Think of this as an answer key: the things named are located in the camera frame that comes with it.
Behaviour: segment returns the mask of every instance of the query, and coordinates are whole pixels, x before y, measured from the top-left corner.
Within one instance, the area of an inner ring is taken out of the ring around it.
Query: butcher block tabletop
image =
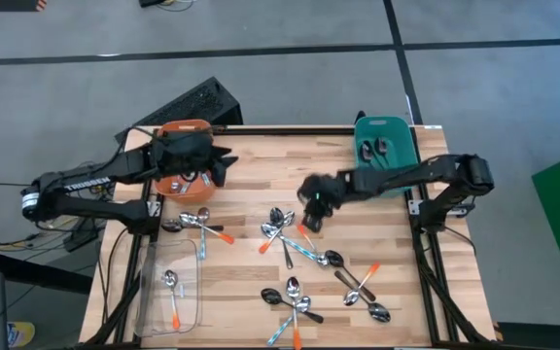
[[[441,127],[413,128],[421,158],[447,153]],[[132,130],[126,148],[132,149],[148,141],[148,135]],[[239,156],[239,161],[228,169],[226,186],[217,189],[204,203],[211,213],[207,225],[223,225],[224,232],[234,236],[235,242],[228,245],[213,234],[206,235],[207,257],[200,262],[202,312],[198,326],[183,334],[145,337],[142,347],[265,347],[267,340],[291,315],[291,309],[287,305],[265,303],[261,290],[274,288],[284,296],[287,279],[291,276],[299,281],[301,294],[310,296],[310,311],[325,318],[323,324],[316,324],[299,315],[304,347],[431,345],[403,197],[344,204],[331,218],[324,220],[321,232],[308,233],[319,251],[330,249],[340,253],[347,268],[359,279],[373,263],[381,264],[367,287],[377,301],[390,310],[392,320],[388,324],[371,319],[367,305],[361,300],[350,307],[343,304],[347,288],[334,277],[334,267],[321,268],[289,247],[295,265],[289,270],[278,239],[264,255],[259,253],[259,247],[266,240],[260,226],[269,221],[272,207],[285,213],[296,212],[296,223],[286,227],[283,233],[308,247],[296,227],[303,215],[297,189],[309,174],[335,175],[339,169],[354,167],[352,135],[219,135],[214,136],[214,144],[231,148],[231,154]],[[427,188],[434,197],[446,185],[431,184]],[[142,185],[117,184],[114,200],[139,199],[141,192]],[[161,218],[176,219],[182,211],[196,213],[199,207],[166,198]],[[447,225],[469,235],[462,219],[449,219]],[[117,221],[110,221],[105,229],[100,251],[103,270],[122,230],[123,225]],[[179,233],[161,230],[158,242],[186,238],[198,246],[199,229],[184,229]],[[132,236],[125,234],[114,252],[107,298],[110,312],[123,292],[131,242]],[[447,232],[439,234],[439,243],[450,295],[477,330],[493,339],[494,330],[473,248]],[[92,337],[101,326],[103,296],[98,274],[97,268],[80,341]],[[446,339],[443,312],[435,295],[434,301],[439,336]],[[139,297],[131,303],[128,312],[125,341],[133,337],[138,305]],[[292,326],[274,346],[293,346]]]

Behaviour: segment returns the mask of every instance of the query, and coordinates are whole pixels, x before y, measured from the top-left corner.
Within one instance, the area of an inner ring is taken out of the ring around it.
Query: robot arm
[[[485,195],[494,189],[487,161],[471,155],[431,157],[416,165],[391,170],[357,168],[341,170],[335,177],[310,175],[297,196],[305,203],[303,224],[318,232],[324,217],[343,203],[367,200],[386,191],[427,184],[448,183],[449,187],[433,200],[420,205],[423,228],[442,230],[446,213],[469,195]]]
[[[208,132],[166,132],[137,149],[116,153],[104,163],[43,174],[21,191],[22,214],[32,222],[60,215],[115,219],[130,232],[145,233],[151,216],[146,201],[114,203],[68,194],[112,182],[137,184],[207,170],[211,170],[213,182],[222,187],[227,168],[237,161],[237,157],[224,157],[228,153],[230,149],[213,146]]]

